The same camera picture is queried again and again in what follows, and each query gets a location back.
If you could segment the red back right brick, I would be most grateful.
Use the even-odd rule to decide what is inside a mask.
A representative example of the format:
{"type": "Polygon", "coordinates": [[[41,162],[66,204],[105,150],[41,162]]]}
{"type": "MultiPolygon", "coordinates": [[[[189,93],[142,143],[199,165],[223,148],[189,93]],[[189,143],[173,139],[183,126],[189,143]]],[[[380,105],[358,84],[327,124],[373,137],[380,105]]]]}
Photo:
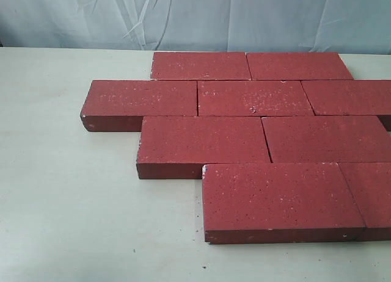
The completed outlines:
{"type": "Polygon", "coordinates": [[[354,79],[336,52],[254,52],[247,54],[247,61],[253,80],[354,79]]]}

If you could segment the red top brick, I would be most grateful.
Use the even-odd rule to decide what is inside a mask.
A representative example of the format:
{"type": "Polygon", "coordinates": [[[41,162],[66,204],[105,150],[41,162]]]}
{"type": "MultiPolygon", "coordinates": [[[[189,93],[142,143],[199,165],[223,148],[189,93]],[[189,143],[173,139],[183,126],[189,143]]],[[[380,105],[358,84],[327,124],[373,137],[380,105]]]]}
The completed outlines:
{"type": "Polygon", "coordinates": [[[93,80],[80,117],[89,132],[139,132],[145,116],[196,115],[196,81],[93,80]]]}

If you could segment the red middle right brick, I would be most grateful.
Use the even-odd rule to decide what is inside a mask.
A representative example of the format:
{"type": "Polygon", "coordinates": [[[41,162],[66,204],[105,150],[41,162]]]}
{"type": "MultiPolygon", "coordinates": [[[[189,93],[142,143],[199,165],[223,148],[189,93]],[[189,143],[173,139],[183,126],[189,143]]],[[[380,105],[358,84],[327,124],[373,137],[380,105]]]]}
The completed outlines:
{"type": "Polygon", "coordinates": [[[301,82],[315,115],[375,115],[390,131],[389,80],[301,82]]]}

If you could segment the red third row brick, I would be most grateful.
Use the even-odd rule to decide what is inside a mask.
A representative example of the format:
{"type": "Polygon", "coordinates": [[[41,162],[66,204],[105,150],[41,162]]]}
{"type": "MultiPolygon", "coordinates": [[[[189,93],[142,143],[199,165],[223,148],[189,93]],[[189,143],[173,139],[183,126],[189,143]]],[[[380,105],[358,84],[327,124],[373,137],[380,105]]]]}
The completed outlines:
{"type": "Polygon", "coordinates": [[[390,134],[374,115],[261,120],[275,163],[390,162],[390,134]]]}

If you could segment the red front left brick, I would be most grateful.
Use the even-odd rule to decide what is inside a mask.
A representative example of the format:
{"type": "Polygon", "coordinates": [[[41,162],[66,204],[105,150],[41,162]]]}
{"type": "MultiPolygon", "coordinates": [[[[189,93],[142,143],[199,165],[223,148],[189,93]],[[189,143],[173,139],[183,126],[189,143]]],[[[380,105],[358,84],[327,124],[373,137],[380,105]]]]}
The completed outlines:
{"type": "Polygon", "coordinates": [[[210,244],[352,241],[366,225],[336,163],[208,164],[210,244]]]}

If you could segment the white backdrop curtain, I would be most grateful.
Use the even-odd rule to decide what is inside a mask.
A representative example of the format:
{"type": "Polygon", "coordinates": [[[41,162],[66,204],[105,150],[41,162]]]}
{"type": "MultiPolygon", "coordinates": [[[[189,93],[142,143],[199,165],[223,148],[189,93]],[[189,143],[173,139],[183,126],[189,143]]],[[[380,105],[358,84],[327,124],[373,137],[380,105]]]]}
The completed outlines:
{"type": "Polygon", "coordinates": [[[390,0],[1,0],[4,46],[390,53],[390,0]]]}

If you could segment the red front right brick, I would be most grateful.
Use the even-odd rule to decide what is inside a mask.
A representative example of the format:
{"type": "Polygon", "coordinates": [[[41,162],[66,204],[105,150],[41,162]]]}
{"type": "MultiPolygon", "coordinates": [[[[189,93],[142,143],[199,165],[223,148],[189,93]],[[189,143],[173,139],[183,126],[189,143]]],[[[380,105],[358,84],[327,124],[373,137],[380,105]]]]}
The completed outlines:
{"type": "Polygon", "coordinates": [[[390,240],[390,163],[340,163],[365,223],[357,241],[390,240]]]}

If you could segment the red back left brick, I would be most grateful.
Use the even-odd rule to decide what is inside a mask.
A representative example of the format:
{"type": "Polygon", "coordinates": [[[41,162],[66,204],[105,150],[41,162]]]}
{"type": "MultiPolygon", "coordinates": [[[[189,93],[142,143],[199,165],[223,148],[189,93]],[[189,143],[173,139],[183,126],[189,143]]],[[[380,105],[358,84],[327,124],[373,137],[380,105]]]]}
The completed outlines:
{"type": "Polygon", "coordinates": [[[153,80],[247,81],[251,79],[243,52],[155,52],[153,80]]]}

